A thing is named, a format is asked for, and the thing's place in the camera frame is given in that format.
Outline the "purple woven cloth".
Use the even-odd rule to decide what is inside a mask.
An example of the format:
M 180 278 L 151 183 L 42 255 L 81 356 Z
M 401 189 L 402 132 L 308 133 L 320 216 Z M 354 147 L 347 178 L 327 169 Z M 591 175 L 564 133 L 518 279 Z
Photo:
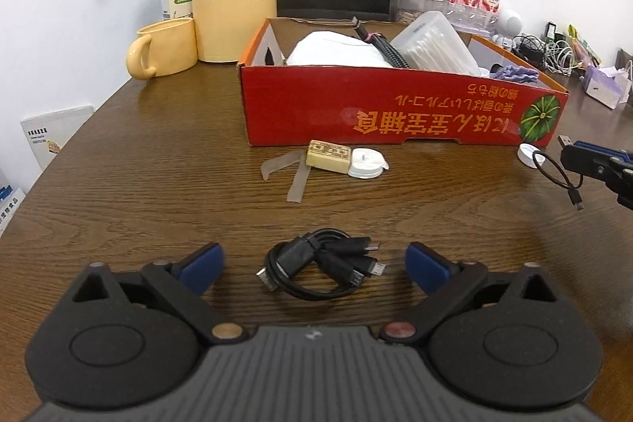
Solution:
M 496 71 L 490 71 L 490 77 L 494 79 L 517 82 L 517 83 L 535 83 L 540 73 L 534 68 L 525 68 L 510 64 Z

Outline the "clear cotton swab box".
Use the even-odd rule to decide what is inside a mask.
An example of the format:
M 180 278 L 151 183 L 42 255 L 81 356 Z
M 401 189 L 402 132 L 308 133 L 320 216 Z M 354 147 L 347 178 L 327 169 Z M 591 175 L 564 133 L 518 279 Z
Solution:
M 438 11 L 419 15 L 390 41 L 390 45 L 415 70 L 481 76 L 479 65 L 467 45 Z

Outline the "white cloth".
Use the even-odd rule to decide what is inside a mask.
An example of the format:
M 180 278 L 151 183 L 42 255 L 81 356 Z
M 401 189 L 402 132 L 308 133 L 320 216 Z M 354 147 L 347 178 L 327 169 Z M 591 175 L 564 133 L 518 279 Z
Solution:
M 332 31 L 315 31 L 308 34 L 295 45 L 285 63 L 289 66 L 392 68 L 371 44 Z

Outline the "purple tissue box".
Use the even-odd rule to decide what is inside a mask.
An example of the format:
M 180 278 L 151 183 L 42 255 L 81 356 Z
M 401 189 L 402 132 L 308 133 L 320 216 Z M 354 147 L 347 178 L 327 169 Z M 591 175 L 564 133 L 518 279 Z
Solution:
M 632 69 L 596 68 L 590 65 L 583 81 L 584 92 L 609 109 L 627 103 L 632 91 Z

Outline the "white round puck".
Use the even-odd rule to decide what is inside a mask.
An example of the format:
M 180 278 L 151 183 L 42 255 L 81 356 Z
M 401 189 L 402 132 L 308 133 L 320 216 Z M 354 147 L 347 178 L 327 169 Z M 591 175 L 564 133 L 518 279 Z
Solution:
M 537 147 L 530 144 L 520 144 L 517 149 L 517 157 L 523 165 L 532 169 L 537 169 L 545 162 L 545 156 Z

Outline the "colourful snack packet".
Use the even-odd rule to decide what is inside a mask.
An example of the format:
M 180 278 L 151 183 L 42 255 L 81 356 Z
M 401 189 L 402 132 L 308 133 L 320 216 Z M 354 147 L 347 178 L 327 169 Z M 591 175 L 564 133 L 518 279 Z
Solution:
M 571 46 L 575 56 L 583 66 L 599 66 L 601 64 L 601 59 L 573 25 L 568 26 L 568 35 L 571 38 Z

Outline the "red cardboard box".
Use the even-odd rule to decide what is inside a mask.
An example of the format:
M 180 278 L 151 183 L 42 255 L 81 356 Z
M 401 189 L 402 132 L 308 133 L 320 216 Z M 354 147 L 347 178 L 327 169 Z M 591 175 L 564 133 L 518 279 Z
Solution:
M 244 50 L 237 70 L 251 145 L 439 139 L 545 146 L 569 98 L 546 74 L 529 86 L 401 68 L 288 64 L 297 43 L 317 31 L 354 33 L 348 23 L 267 19 Z

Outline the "white round cap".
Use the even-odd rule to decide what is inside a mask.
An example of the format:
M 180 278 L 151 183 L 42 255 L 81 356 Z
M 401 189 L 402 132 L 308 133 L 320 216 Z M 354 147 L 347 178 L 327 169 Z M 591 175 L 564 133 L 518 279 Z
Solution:
M 380 177 L 389 170 L 389 163 L 383 154 L 369 148 L 354 148 L 351 152 L 348 175 L 355 179 L 370 180 Z

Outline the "beige soap bar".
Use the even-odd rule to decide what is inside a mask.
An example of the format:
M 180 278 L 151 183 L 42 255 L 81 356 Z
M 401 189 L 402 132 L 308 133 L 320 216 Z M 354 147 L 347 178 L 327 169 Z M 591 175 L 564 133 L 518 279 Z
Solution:
M 306 165 L 336 174 L 347 174 L 351 155 L 350 147 L 312 139 L 306 154 Z

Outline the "white robot toy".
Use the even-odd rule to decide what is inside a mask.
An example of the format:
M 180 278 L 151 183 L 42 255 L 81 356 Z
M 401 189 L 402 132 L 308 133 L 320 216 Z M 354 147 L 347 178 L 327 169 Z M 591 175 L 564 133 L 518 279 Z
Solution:
M 515 16 L 501 14 L 497 20 L 496 44 L 505 50 L 511 50 L 514 40 L 523 31 L 523 23 Z

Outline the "white booklet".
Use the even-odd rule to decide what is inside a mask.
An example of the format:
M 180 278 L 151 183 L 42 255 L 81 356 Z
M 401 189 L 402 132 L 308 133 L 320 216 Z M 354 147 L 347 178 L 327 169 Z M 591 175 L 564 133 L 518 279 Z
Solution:
M 45 170 L 64 145 L 95 112 L 91 105 L 35 115 L 21 121 L 21 128 L 41 170 Z

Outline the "yellow mug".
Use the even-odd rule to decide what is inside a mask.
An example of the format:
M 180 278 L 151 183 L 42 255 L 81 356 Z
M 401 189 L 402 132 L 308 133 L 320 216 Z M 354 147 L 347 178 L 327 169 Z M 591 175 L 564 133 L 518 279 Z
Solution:
M 125 66 L 134 79 L 178 74 L 199 61 L 191 17 L 153 23 L 138 30 L 137 35 L 125 57 Z

